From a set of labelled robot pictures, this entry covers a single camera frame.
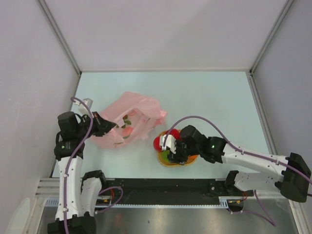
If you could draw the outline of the right side aluminium rail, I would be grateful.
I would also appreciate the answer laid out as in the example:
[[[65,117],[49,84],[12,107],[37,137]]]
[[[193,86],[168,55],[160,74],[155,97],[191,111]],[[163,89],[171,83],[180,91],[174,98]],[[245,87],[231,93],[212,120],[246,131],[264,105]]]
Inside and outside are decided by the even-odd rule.
[[[281,181],[283,179],[281,172],[286,170],[286,167],[283,166],[282,163],[287,163],[288,161],[284,156],[279,156],[277,154],[277,149],[269,128],[268,120],[265,115],[264,107],[261,102],[255,80],[249,72],[246,73],[246,76],[269,152],[259,153],[247,149],[244,157],[247,159],[247,165],[251,169],[267,174],[275,181]]]

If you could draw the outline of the red fake tomato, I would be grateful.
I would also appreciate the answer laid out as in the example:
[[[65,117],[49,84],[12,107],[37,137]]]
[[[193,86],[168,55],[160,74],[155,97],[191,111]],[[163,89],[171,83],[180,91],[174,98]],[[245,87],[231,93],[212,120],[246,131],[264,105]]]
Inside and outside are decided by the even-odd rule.
[[[181,140],[180,132],[177,129],[172,129],[169,135],[172,135],[175,139]]]

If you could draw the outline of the green fake starfruit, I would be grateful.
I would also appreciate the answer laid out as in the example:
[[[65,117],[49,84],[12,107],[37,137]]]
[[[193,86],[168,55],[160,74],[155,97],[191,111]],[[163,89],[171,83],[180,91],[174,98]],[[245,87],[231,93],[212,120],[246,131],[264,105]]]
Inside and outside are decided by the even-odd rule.
[[[170,161],[168,160],[168,155],[170,154],[170,151],[162,151],[158,153],[158,159],[163,164],[170,164]]]

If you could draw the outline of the orange fake tangerine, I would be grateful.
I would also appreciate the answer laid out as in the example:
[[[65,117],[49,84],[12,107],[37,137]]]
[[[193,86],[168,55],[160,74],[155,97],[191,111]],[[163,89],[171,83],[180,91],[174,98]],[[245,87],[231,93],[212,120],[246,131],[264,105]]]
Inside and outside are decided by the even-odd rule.
[[[187,159],[187,163],[192,163],[194,161],[196,161],[198,155],[193,155],[193,156],[189,156]]]

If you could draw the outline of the aluminium frame post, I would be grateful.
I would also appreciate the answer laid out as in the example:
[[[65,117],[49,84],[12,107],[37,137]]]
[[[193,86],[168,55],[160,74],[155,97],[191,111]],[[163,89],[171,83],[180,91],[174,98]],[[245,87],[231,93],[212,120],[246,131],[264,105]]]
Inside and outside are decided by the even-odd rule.
[[[265,56],[268,48],[270,47],[271,43],[273,42],[274,38],[276,37],[280,27],[282,26],[283,22],[285,21],[288,13],[290,12],[291,8],[293,7],[293,5],[295,4],[295,0],[287,0],[285,2],[285,4],[283,5],[280,13],[278,14],[272,28],[269,31],[268,36],[266,37],[264,44],[262,45],[259,53],[257,54],[252,66],[249,69],[249,74],[252,76],[259,63],[261,62],[261,60],[263,59],[263,57]]]
[[[60,27],[58,26],[52,11],[50,10],[47,2],[45,0],[37,0],[36,1],[44,15],[44,17],[46,18],[52,32],[54,33],[57,41],[59,42],[62,50],[64,51],[66,57],[68,58],[70,64],[72,65],[73,69],[75,70],[76,74],[78,75],[78,77],[81,77],[82,71],[80,70],[78,63],[76,61],[76,59],[74,58],[74,55],[63,35],[63,33],[60,30]]]

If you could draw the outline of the right aluminium frame post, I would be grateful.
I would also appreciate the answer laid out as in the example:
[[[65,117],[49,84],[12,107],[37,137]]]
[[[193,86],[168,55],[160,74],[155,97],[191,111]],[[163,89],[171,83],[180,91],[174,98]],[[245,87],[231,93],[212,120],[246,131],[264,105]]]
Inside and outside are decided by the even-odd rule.
[[[252,76],[259,63],[261,62],[261,60],[263,59],[263,57],[265,56],[268,48],[270,47],[271,43],[273,42],[274,38],[276,37],[280,27],[282,26],[283,22],[285,21],[288,13],[290,12],[291,8],[293,7],[293,5],[295,4],[295,0],[287,0],[285,2],[285,4],[283,5],[280,13],[278,14],[272,28],[269,31],[268,36],[266,37],[264,44],[262,45],[259,53],[257,54],[252,66],[249,69],[249,74]]]

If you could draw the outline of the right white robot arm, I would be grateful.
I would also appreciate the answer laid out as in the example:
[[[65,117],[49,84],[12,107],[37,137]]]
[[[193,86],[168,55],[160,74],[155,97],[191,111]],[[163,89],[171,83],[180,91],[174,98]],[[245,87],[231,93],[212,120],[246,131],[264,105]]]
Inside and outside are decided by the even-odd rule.
[[[199,155],[209,163],[233,164],[253,170],[251,174],[229,172],[225,183],[229,195],[267,190],[280,192],[295,202],[307,200],[312,172],[299,154],[279,156],[250,152],[224,138],[206,137],[192,125],[184,127],[176,136],[166,132],[160,137],[159,146],[169,152],[167,158],[172,163],[183,165],[189,157]]]

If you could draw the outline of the red fake fruit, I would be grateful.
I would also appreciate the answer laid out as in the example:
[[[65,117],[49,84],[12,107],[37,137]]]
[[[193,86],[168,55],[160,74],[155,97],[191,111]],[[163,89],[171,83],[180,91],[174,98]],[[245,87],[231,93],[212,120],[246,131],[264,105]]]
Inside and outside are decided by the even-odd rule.
[[[157,152],[162,151],[162,147],[160,145],[160,136],[157,136],[153,141],[153,147]]]

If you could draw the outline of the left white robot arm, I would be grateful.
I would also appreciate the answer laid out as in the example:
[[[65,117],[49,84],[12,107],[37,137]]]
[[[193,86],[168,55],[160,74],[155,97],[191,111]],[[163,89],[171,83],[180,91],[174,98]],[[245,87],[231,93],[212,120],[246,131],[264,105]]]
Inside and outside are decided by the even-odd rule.
[[[94,234],[97,231],[95,204],[108,183],[101,170],[81,175],[85,140],[102,137],[115,127],[98,112],[80,116],[65,112],[58,116],[54,154],[59,169],[59,199],[55,221],[47,225],[49,234]]]

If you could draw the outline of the cherry tomato sprig with leaves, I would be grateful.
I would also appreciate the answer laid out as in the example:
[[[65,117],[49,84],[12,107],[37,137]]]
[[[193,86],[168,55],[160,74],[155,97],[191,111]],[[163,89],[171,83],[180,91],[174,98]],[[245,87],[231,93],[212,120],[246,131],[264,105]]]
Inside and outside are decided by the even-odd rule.
[[[132,125],[132,122],[130,121],[129,115],[125,115],[123,118],[123,125],[119,126],[118,124],[116,125],[116,128],[122,128],[125,129],[127,126]]]

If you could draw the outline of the left aluminium frame post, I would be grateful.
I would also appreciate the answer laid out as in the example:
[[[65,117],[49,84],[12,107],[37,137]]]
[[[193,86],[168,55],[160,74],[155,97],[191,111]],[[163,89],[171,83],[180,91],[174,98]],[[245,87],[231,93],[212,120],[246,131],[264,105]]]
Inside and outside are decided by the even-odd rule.
[[[44,15],[44,17],[46,18],[52,32],[54,33],[57,41],[59,42],[62,50],[64,51],[66,57],[68,58],[70,64],[72,65],[73,69],[75,70],[76,74],[78,75],[78,77],[81,77],[82,71],[80,70],[78,63],[76,61],[76,59],[74,58],[74,55],[63,35],[63,33],[60,30],[60,27],[58,26],[52,11],[50,10],[47,2],[45,0],[37,0],[36,1]]]

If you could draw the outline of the woven bamboo tray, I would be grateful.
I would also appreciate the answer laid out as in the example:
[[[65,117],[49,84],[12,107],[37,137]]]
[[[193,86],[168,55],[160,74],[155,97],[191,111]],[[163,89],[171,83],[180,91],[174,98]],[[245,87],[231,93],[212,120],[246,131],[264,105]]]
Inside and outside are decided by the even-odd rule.
[[[157,156],[158,156],[158,160],[159,160],[160,164],[162,164],[165,167],[181,167],[181,166],[187,166],[187,165],[193,164],[199,155],[189,156],[187,161],[183,164],[170,162],[167,159],[167,155],[169,154],[169,151],[162,151],[162,149],[159,145],[160,137],[166,135],[167,133],[168,133],[168,130],[161,132],[153,141],[153,147],[157,151]]]

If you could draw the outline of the pink plastic bag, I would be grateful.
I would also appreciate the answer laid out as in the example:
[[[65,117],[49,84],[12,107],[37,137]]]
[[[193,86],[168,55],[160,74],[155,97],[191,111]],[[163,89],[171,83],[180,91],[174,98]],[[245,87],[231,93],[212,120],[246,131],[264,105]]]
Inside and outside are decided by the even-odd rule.
[[[126,146],[139,139],[147,139],[148,133],[158,125],[166,124],[167,112],[157,99],[137,93],[125,92],[121,97],[104,109],[100,116],[119,126],[123,117],[129,115],[132,125],[125,129],[114,127],[101,137],[93,136],[90,141],[102,149]]]

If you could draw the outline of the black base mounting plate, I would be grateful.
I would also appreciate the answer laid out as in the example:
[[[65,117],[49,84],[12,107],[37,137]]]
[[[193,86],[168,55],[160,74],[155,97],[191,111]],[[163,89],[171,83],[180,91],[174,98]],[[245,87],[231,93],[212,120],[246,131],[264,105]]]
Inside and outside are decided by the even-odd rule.
[[[252,197],[225,180],[216,179],[160,179],[115,178],[107,179],[104,188],[118,186],[123,197],[118,203],[128,205],[216,205],[221,197]]]

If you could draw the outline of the front aluminium rail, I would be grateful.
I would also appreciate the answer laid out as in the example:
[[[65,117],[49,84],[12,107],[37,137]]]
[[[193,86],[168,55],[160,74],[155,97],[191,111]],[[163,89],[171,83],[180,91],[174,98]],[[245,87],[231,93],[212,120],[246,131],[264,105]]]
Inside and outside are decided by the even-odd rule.
[[[258,191],[258,196],[261,198],[267,198],[267,199],[282,199],[285,198],[278,192],[272,192],[272,191]],[[35,192],[36,197],[49,197],[59,196],[59,178],[41,178],[37,187],[37,190]]]

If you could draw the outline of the aluminium rail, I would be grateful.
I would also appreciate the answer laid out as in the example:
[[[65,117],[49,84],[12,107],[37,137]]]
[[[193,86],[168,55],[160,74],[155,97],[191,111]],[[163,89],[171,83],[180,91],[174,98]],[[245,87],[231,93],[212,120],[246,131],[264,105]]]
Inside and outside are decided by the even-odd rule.
[[[281,181],[283,179],[281,172],[286,170],[286,167],[283,166],[282,163],[287,163],[288,161],[284,156],[279,156],[277,154],[277,149],[269,128],[268,120],[265,115],[264,107],[261,102],[255,80],[249,72],[246,73],[246,76],[269,152],[259,153],[247,149],[244,157],[247,159],[247,165],[251,169],[267,174],[275,181]]]
[[[285,198],[278,192],[272,192],[272,191],[258,191],[258,196],[261,198],[267,198],[267,199],[282,199]],[[59,196],[59,178],[41,178],[37,187],[37,190],[35,192],[36,197],[49,197]]]

